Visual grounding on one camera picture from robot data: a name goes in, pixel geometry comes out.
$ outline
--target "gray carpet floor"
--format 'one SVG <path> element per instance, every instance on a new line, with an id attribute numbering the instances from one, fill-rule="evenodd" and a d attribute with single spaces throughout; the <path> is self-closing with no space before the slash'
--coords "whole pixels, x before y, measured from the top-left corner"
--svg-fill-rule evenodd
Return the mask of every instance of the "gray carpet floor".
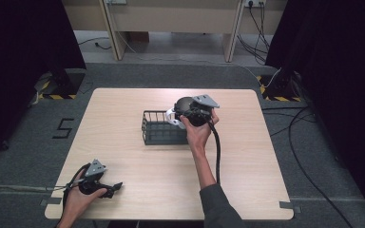
<path id="1" fill-rule="evenodd" d="M 252 67 L 256 75 L 273 74 L 268 67 Z M 52 187 L 60 174 L 67 152 L 77 132 L 87 103 L 97 87 L 186 87 L 254 89 L 264 108 L 264 118 L 275 147 L 283 179 L 295 217 L 288 221 L 247 221 L 248 227 L 348 227 L 336 210 L 305 178 L 289 144 L 287 127 L 304 107 L 301 102 L 271 102 L 262 99 L 254 76 L 239 66 L 191 65 L 112 65 L 87 64 L 86 77 L 74 100 L 39 100 L 24 114 L 9 139 L 10 148 L 0 151 L 0 185 Z M 314 118 L 305 110 L 292 126 L 291 140 L 298 160 L 314 183 L 331 199 L 354 227 L 365 227 L 365 200 L 348 170 L 341 166 Z M 57 127 L 72 128 L 67 139 Z M 53 227 L 55 220 L 45 218 L 50 192 L 16 191 L 0 188 L 0 228 Z M 107 227 L 108 221 L 96 221 Z M 91 220 L 79 220 L 74 227 L 94 227 Z"/>

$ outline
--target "hand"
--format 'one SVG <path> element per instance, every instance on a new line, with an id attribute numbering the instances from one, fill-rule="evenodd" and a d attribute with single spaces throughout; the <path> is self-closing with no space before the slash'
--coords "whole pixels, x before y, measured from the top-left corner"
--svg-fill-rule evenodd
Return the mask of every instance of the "hand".
<path id="1" fill-rule="evenodd" d="M 81 178 L 83 171 L 79 172 L 76 180 Z M 85 195 L 79 190 L 78 185 L 79 182 L 73 183 L 67 195 L 67 204 L 65 205 L 62 218 L 57 227 L 71 227 L 73 222 L 85 212 L 88 206 L 106 192 L 106 189 L 102 188 L 90 195 Z"/>
<path id="2" fill-rule="evenodd" d="M 209 124 L 206 123 L 201 126 L 194 126 L 184 116 L 181 116 L 180 120 L 185 125 L 186 132 L 187 132 L 186 138 L 188 139 L 188 143 L 189 143 L 189 146 L 191 148 L 194 158 L 205 156 L 204 148 L 206 146 L 206 142 L 211 133 Z M 212 108 L 212 122 L 213 122 L 213 124 L 217 124 L 218 121 L 219 121 L 219 117 L 216 115 L 215 109 Z"/>

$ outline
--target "wooden table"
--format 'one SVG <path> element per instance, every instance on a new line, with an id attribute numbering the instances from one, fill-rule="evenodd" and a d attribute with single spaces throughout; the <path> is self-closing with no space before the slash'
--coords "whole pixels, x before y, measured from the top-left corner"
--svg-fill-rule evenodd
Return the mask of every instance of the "wooden table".
<path id="1" fill-rule="evenodd" d="M 101 183 L 124 186 L 97 199 L 84 219 L 203 219 L 200 186 L 188 145 L 144 145 L 145 110 L 167 110 L 181 97 L 208 94 L 221 108 L 221 186 L 243 219 L 291 219 L 289 202 L 258 97 L 249 89 L 98 88 L 94 91 L 56 185 L 93 159 L 106 165 Z M 216 143 L 206 145 L 215 174 Z M 54 198 L 62 197 L 53 192 Z M 61 217 L 49 204 L 46 217 Z"/>

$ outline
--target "black curtain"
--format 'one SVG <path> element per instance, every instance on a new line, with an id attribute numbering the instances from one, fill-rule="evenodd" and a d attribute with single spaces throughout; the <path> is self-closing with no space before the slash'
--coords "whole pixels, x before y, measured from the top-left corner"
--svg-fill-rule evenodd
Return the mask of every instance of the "black curtain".
<path id="1" fill-rule="evenodd" d="M 266 65 L 297 71 L 365 197 L 365 1 L 289 0 Z"/>
<path id="2" fill-rule="evenodd" d="M 35 93 L 42 74 L 86 68 L 60 0 L 0 0 L 0 143 Z"/>

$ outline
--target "wall socket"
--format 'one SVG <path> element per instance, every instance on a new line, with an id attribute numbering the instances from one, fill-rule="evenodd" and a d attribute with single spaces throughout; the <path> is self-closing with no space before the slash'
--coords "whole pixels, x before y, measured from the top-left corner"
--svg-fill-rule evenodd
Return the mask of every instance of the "wall socket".
<path id="1" fill-rule="evenodd" d="M 265 4 L 266 4 L 266 0 L 245 0 L 245 4 L 244 4 L 244 6 L 245 6 L 245 7 L 248 7 L 248 3 L 249 3 L 250 1 L 253 1 L 253 8 L 260 8 L 259 3 L 263 3 L 263 5 L 264 5 L 264 6 L 265 6 Z"/>

